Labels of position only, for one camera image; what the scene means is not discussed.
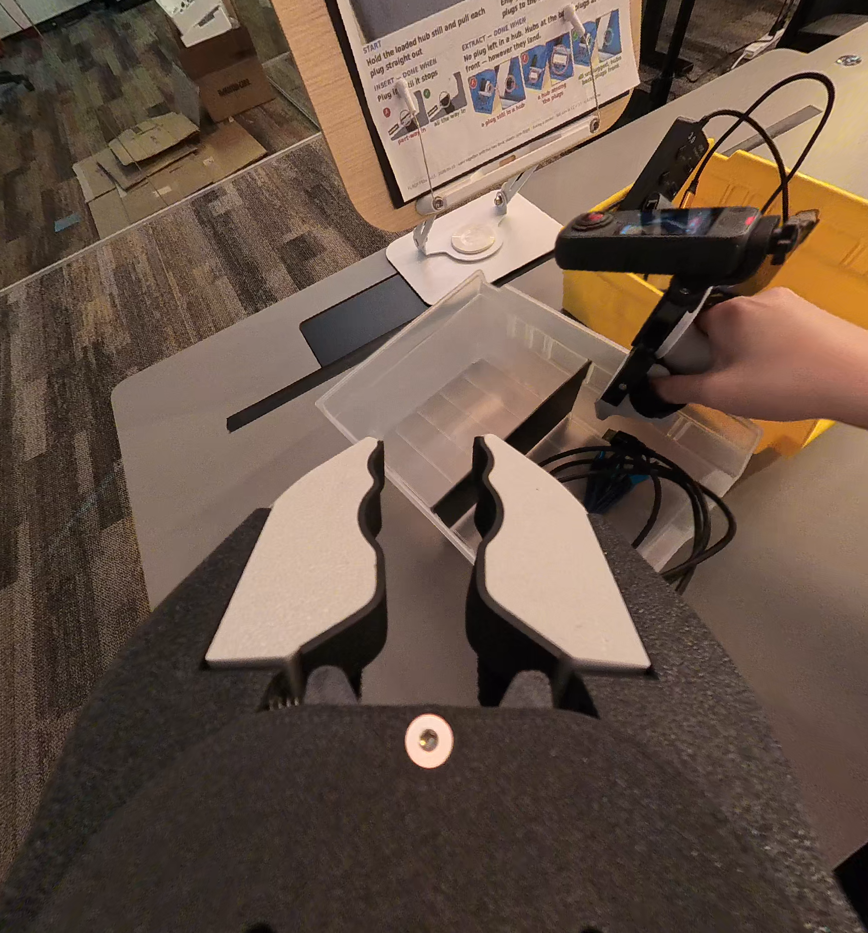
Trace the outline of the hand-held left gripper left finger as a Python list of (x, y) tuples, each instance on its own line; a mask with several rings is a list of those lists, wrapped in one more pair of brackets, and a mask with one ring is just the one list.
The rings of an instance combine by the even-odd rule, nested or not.
[(334, 668), (361, 698), (387, 635), (383, 442), (364, 438), (277, 497), (213, 636), (214, 670), (267, 670), (303, 700), (311, 674)]

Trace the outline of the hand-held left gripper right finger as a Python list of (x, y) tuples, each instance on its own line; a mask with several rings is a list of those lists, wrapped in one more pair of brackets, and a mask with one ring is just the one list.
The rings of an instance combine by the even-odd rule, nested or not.
[(628, 606), (579, 501), (502, 438), (473, 443), (480, 535), (470, 645), (486, 679), (538, 671), (555, 694), (584, 674), (651, 669)]

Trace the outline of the yellow plastic bin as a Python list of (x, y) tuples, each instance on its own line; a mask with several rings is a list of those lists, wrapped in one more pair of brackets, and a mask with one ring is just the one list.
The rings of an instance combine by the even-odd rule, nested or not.
[[(778, 184), (776, 165), (736, 151), (715, 155), (691, 206), (760, 207)], [(772, 286), (789, 288), (825, 311), (868, 329), (868, 201), (798, 173), (790, 181), (792, 213), (815, 209), (819, 223), (787, 260)], [(627, 348), (668, 279), (633, 274), (564, 272), (563, 308), (592, 331)]]

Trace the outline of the clear plastic bin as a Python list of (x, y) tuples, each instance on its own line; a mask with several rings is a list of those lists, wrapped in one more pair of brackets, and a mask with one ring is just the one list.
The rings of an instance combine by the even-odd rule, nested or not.
[(595, 415), (627, 349), (519, 290), (472, 276), (394, 335), (316, 403), (352, 443), (384, 445), (386, 478), (470, 563), (480, 536), (473, 508), (453, 527), (432, 507), (471, 469), (474, 438), (510, 433), (584, 361), (572, 411), (528, 454), (601, 444), (625, 432), (724, 496), (756, 451), (753, 422), (690, 406), (646, 422)]

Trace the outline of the black usb hub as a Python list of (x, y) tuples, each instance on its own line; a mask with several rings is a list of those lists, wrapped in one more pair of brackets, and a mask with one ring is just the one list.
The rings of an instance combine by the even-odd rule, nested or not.
[(620, 200), (618, 210), (653, 211), (674, 206), (709, 146), (701, 121), (677, 118)]

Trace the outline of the person's right hand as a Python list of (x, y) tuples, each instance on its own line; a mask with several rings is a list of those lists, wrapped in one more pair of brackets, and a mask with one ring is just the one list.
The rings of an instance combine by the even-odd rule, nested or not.
[(694, 328), (709, 367), (651, 378), (663, 401), (767, 421), (840, 418), (858, 336), (848, 322), (778, 287), (720, 302)]

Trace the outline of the white stand base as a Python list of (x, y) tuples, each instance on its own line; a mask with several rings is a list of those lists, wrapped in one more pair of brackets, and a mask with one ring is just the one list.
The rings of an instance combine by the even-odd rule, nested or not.
[(543, 258), (554, 250), (562, 225), (520, 194), (534, 171), (427, 217), (387, 247), (387, 261), (431, 306), (472, 276), (494, 284)]

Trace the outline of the black plastic divider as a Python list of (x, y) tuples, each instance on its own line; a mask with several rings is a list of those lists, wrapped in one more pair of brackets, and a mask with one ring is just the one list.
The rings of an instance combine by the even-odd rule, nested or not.
[[(590, 367), (591, 360), (584, 361), (579, 369), (535, 408), (532, 414), (510, 433), (502, 435), (502, 439), (522, 454), (531, 452), (571, 413)], [(434, 516), (449, 528), (455, 526), (479, 501), (479, 483), (485, 463), (484, 455), (480, 452), (483, 439), (483, 436), (474, 438), (471, 469), (432, 507)]]

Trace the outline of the instruction sheet on stand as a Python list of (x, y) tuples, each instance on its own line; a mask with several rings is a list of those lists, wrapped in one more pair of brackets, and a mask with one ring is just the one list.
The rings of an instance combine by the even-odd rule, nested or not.
[(634, 90), (629, 87), (600, 104), (596, 116), (582, 115), (406, 200), (389, 177), (381, 136), (370, 125), (340, 3), (273, 2), (273, 8), (348, 199), (370, 225), (389, 232), (443, 216), (505, 183), (523, 184), (534, 170), (604, 138), (626, 114)]

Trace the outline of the flattened cardboard sheets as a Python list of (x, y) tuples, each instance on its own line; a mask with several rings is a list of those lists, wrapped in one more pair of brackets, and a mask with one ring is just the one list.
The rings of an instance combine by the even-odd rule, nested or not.
[(105, 239), (265, 156), (265, 148), (234, 120), (204, 134), (187, 117), (169, 112), (137, 123), (72, 168), (97, 234)]

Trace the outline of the brown cardboard box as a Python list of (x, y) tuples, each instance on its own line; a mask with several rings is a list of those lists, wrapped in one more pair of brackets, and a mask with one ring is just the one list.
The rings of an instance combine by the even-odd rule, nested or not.
[(187, 46), (174, 39), (181, 72), (195, 88), (199, 106), (214, 123), (276, 99), (248, 29), (239, 24)]

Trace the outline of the white cardboard box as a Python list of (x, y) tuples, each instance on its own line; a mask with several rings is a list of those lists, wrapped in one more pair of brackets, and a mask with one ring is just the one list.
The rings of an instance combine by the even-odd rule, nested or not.
[(240, 21), (229, 1), (156, 1), (178, 40), (191, 48), (238, 28)]

